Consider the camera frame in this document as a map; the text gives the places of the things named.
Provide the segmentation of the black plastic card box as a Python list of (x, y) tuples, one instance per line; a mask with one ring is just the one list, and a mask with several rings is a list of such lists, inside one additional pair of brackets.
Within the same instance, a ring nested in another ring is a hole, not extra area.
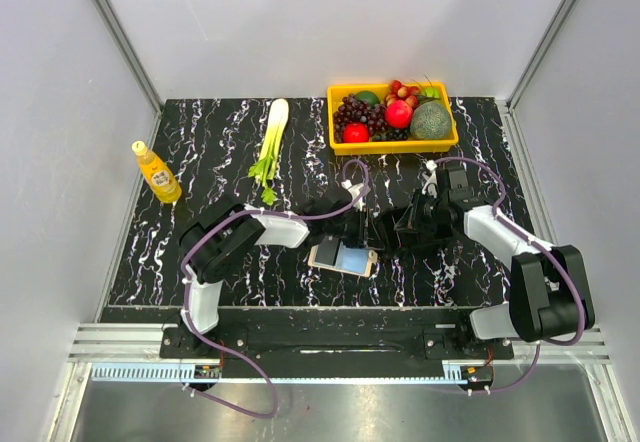
[(371, 242), (385, 259), (428, 256), (449, 243), (451, 237), (436, 242), (424, 242), (416, 236), (397, 233), (394, 229), (394, 223), (399, 220), (404, 209), (386, 210), (374, 219)]

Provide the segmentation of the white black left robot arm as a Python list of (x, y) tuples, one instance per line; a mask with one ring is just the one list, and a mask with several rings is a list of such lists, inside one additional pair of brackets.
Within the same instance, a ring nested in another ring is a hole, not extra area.
[(312, 266), (368, 276), (377, 256), (366, 247), (367, 221), (364, 201), (344, 188), (307, 201), (297, 212), (258, 209), (222, 197), (179, 238), (184, 348), (196, 357), (213, 352), (223, 281), (255, 246), (308, 248)]

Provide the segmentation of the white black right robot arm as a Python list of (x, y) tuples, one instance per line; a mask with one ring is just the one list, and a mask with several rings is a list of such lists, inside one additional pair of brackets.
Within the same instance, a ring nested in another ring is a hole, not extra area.
[(455, 337), (457, 350), (480, 356), (492, 339), (573, 345), (595, 323), (586, 268), (573, 245), (545, 241), (489, 202), (470, 184), (470, 159), (444, 157), (427, 165), (428, 179), (393, 225), (392, 241), (404, 252), (436, 250), (453, 238), (481, 245), (509, 272), (510, 295), (479, 308)]

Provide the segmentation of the beige leather card holder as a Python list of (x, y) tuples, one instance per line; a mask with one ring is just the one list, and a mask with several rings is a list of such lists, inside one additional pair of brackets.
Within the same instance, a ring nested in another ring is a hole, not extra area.
[(346, 247), (341, 240), (337, 261), (334, 267), (319, 267), (314, 259), (316, 248), (313, 246), (309, 253), (308, 265), (323, 270), (349, 274), (359, 277), (369, 277), (373, 266), (378, 262), (378, 254), (373, 250)]

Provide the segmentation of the black credit card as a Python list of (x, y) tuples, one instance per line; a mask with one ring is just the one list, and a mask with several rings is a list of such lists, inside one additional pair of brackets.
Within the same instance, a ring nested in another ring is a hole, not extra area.
[(319, 267), (334, 267), (340, 249), (340, 241), (336, 238), (325, 238), (316, 248), (315, 265)]

